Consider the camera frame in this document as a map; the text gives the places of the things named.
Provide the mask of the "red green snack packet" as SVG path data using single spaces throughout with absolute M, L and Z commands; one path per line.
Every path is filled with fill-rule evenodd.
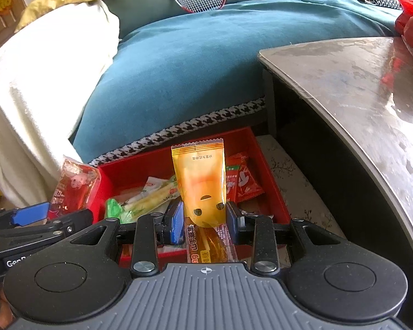
M 248 160 L 246 152 L 226 158 L 227 201 L 240 204 L 264 193 L 248 167 Z

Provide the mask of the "green bamboo shoot packet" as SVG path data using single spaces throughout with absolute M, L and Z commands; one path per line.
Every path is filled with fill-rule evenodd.
M 135 223 L 152 212 L 164 213 L 164 206 L 179 197 L 176 177 L 168 180 L 148 177 L 143 189 L 125 201 L 110 198 L 105 203 L 105 218 L 118 218 L 121 224 Z

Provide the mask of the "pink red snack packet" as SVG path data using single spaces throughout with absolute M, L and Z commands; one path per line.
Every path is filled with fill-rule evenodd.
M 99 186 L 100 172 L 91 165 L 65 158 L 60 178 L 50 201 L 47 219 L 53 220 L 85 209 Z

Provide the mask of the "yellow snack packet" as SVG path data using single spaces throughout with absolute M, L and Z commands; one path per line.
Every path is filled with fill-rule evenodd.
M 172 160 L 185 216 L 199 227 L 224 224 L 227 202 L 224 140 L 174 145 Z

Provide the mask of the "orange long snack packet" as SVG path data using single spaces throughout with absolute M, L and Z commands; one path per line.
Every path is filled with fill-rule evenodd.
M 204 228 L 185 218 L 184 230 L 188 263 L 217 264 L 238 261 L 226 224 Z

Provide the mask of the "red cardboard box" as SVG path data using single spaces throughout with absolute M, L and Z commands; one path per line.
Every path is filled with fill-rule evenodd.
M 235 244 L 253 247 L 250 271 L 258 276 L 280 272 L 273 216 L 241 211 L 227 201 L 224 140 L 189 142 L 156 151 L 143 162 L 173 175 L 156 188 L 119 203 L 105 202 L 98 224 L 114 221 L 115 243 L 131 244 L 130 273 L 134 277 L 159 272 L 159 244 L 183 243 L 187 261 L 211 267 L 236 260 Z

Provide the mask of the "cream white blanket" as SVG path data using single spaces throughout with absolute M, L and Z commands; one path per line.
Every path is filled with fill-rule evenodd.
M 0 48 L 0 190 L 14 206 L 50 200 L 83 110 L 118 50 L 107 5 L 67 4 Z

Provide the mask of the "teal sofa cushion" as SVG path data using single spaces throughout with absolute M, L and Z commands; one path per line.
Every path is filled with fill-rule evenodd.
M 253 0 L 151 23 L 121 40 L 71 143 L 101 165 L 261 112 L 261 50 L 392 37 L 398 16 L 359 0 Z

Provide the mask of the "grey coffee table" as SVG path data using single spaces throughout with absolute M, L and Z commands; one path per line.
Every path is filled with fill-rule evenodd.
M 348 38 L 258 58 L 363 163 L 413 247 L 413 49 L 399 37 Z

